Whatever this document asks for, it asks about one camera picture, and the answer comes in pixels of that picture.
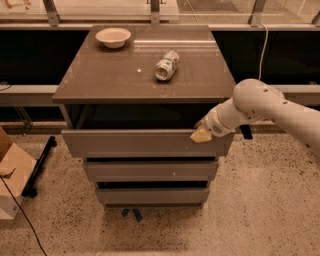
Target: can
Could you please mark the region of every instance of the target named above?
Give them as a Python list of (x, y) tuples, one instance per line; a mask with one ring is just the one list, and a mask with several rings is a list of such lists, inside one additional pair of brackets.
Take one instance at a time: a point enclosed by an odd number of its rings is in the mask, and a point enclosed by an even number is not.
[(155, 74), (161, 81), (170, 80), (178, 67), (179, 55), (176, 51), (168, 51), (157, 63)]

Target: drawer cabinet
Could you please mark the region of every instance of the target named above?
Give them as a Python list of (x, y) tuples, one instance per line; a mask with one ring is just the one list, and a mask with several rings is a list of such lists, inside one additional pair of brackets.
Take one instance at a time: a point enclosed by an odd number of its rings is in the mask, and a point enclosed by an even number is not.
[[(71, 155), (83, 159), (107, 207), (202, 206), (233, 138), (190, 139), (235, 86), (210, 29), (130, 25), (131, 38), (110, 50), (95, 39), (107, 27), (90, 30), (53, 96)], [(179, 68), (161, 82), (154, 65), (169, 49), (178, 52)]]
[(99, 201), (107, 207), (198, 206), (208, 198), (209, 189), (97, 190)]
[(190, 139), (194, 130), (66, 130), (63, 138), (73, 157), (219, 157), (232, 135), (205, 143)]
[(85, 172), (92, 182), (211, 181), (217, 168), (217, 161), (210, 158), (109, 159), (84, 163)]

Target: drawer front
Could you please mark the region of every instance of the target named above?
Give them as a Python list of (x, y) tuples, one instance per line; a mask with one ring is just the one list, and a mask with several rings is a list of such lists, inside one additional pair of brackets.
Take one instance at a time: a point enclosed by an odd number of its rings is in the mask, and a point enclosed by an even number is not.
[(144, 190), (96, 190), (102, 204), (145, 205), (145, 204), (193, 204), (204, 203), (209, 189), (144, 189)]
[(108, 181), (209, 181), (218, 168), (217, 161), (111, 161), (85, 162), (88, 179)]
[(205, 143), (190, 139), (194, 130), (64, 130), (73, 157), (218, 157), (225, 156), (232, 134)]

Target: cardboard box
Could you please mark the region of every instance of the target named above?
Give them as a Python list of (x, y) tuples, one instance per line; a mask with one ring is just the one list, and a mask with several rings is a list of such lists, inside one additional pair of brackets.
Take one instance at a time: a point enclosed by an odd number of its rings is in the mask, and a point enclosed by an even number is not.
[[(23, 201), (21, 194), (36, 162), (32, 156), (13, 143), (0, 127), (0, 175), (19, 204)], [(0, 219), (14, 219), (18, 210), (18, 206), (0, 180)]]

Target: speckled floor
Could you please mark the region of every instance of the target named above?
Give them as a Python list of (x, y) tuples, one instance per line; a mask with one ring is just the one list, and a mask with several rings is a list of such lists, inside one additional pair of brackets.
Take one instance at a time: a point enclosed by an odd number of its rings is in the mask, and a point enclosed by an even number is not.
[[(49, 136), (13, 135), (37, 158)], [(105, 211), (60, 135), (23, 208), (48, 255), (320, 255), (320, 158), (287, 134), (235, 135), (203, 209)], [(21, 212), (0, 255), (42, 255)]]

